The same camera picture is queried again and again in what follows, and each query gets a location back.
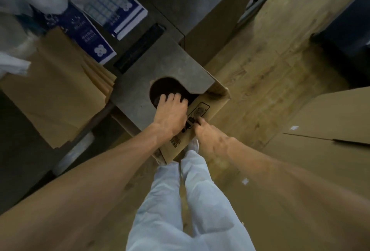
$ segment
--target leg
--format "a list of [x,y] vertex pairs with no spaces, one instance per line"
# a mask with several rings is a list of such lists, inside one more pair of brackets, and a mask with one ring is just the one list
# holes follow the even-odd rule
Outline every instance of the leg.
[[135,216],[126,250],[188,244],[191,238],[182,231],[179,187],[179,164],[172,162],[159,166],[150,192]]
[[210,250],[255,250],[229,200],[213,183],[206,161],[194,150],[186,153],[181,170],[192,212],[195,240]]

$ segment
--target floor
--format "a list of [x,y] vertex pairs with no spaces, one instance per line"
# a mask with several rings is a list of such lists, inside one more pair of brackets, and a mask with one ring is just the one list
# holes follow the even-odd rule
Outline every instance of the floor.
[[[309,44],[308,38],[349,1],[268,0],[255,20],[206,65],[206,69],[232,94],[232,100],[213,118],[212,123],[246,145],[262,150],[311,98],[347,89],[347,82],[330,65],[322,51]],[[211,176],[221,190],[229,192],[230,187],[242,178],[227,161],[214,156],[205,155],[205,158]],[[101,222],[87,250],[115,251],[125,248],[136,209],[150,188],[155,168],[156,163],[151,158],[136,173],[125,188],[120,203]],[[183,188],[180,193],[184,230],[190,232],[190,214]],[[237,207],[255,209],[261,201],[253,200],[255,203],[251,205],[251,196],[247,195],[229,199]],[[261,217],[268,216],[263,215],[261,209],[258,213]],[[252,213],[249,217],[259,223],[255,215]],[[269,249],[264,244],[268,241],[265,239],[276,237],[271,229],[266,229],[270,235],[258,234],[263,228],[247,229],[257,250]],[[282,243],[275,249],[286,250],[288,245]]]

